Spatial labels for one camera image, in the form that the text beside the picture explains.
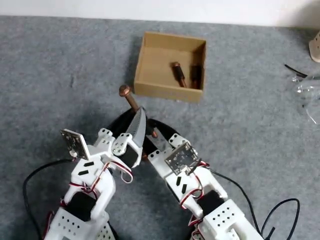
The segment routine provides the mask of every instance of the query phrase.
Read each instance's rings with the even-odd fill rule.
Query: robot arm
[[[79,133],[68,129],[61,131],[70,154],[79,158],[79,162],[71,173],[69,189],[45,240],[64,237],[70,240],[117,239],[105,212],[116,191],[112,171],[121,171],[121,178],[126,183],[132,182],[131,168],[138,166],[142,158],[146,113],[142,108],[137,112],[129,110],[115,122],[119,124],[112,123],[110,129],[116,136],[110,129],[102,128],[94,145],[87,145]]]
[[[263,240],[215,179],[190,142],[161,123],[171,147],[155,149],[148,159],[182,208],[192,212],[192,240]]]

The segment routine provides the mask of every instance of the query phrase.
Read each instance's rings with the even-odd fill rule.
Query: clear plastic object
[[[320,78],[312,76],[299,82],[294,91],[302,101],[309,118],[315,123],[320,124]]]

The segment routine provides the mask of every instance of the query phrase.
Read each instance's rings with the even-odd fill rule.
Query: cardboard box
[[[194,37],[146,32],[134,77],[134,93],[148,97],[199,102],[205,85],[206,41]],[[179,62],[187,87],[175,79],[172,63]],[[192,88],[191,68],[202,67],[199,89]]]

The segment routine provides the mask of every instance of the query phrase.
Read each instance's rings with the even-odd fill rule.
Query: black wire
[[[254,227],[255,229],[257,230],[257,232],[261,235],[261,232],[260,232],[260,229],[259,229],[259,226],[258,226],[258,222],[257,222],[257,218],[256,218],[256,215],[255,215],[255,212],[254,212],[254,208],[252,206],[252,203],[248,197],[248,195],[246,194],[245,190],[240,186],[239,183],[237,183],[236,181],[232,180],[231,178],[225,176],[225,175],[222,175],[221,173],[218,173],[214,170],[212,170],[211,168],[208,168],[213,174],[223,178],[223,179],[226,179],[228,180],[229,182],[233,183],[234,185],[236,185],[242,192],[242,194],[244,195],[246,201],[248,202],[249,204],[249,208],[250,208],[250,212],[251,212],[251,215],[252,215],[252,219],[253,219],[253,223],[254,223]]]
[[[64,163],[69,163],[72,162],[73,159],[61,159],[58,161],[53,161],[53,162],[49,162],[45,165],[42,165],[41,167],[37,168],[36,170],[34,170],[32,173],[29,174],[29,176],[26,177],[26,179],[23,182],[22,185],[22,194],[23,194],[23,200],[24,200],[24,206],[25,206],[25,210],[28,213],[29,218],[31,219],[34,227],[35,227],[35,231],[37,233],[38,239],[42,240],[42,235],[41,235],[41,231],[40,231],[40,227],[39,224],[35,218],[35,216],[33,215],[33,213],[31,212],[30,206],[29,206],[29,201],[28,201],[28,195],[27,195],[27,184],[28,181],[34,176],[36,175],[38,172],[40,172],[43,169],[46,169],[48,167],[54,166],[54,165],[58,165],[58,164],[64,164]]]
[[[304,74],[304,73],[302,73],[302,72],[300,72],[300,71],[298,71],[298,70],[295,70],[294,68],[292,68],[292,67],[288,66],[287,64],[285,64],[284,66],[285,66],[287,69],[289,69],[289,70],[291,70],[291,71],[293,71],[293,72],[295,72],[295,73],[299,74],[299,76],[300,76],[300,77],[302,77],[302,78],[306,78],[306,77],[308,77],[308,75],[307,75],[307,74]]]
[[[290,230],[290,233],[289,233],[289,236],[287,237],[286,240],[290,240],[292,235],[294,234],[294,231],[296,229],[296,226],[297,226],[297,222],[298,222],[298,218],[299,218],[299,213],[300,213],[300,201],[297,199],[297,198],[289,198],[289,199],[286,199],[286,200],[283,200],[281,202],[279,202],[274,208],[272,208],[272,210],[270,211],[270,213],[268,214],[268,216],[266,217],[263,225],[262,225],[262,228],[261,228],[261,235],[264,234],[264,230],[265,230],[265,227],[267,225],[267,222],[269,220],[269,218],[271,217],[271,215],[275,212],[275,210],[280,207],[282,204],[285,204],[285,203],[288,203],[288,202],[296,202],[297,203],[297,208],[296,208],[296,214],[295,214],[295,218],[294,218],[294,222],[293,222],[293,225],[292,225],[292,228]]]

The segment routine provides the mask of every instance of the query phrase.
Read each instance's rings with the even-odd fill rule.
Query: metal bolt
[[[135,99],[131,95],[131,87],[128,85],[122,85],[119,88],[119,95],[120,97],[125,97],[127,102],[130,104],[131,108],[137,112],[139,110],[139,106],[136,103]]]

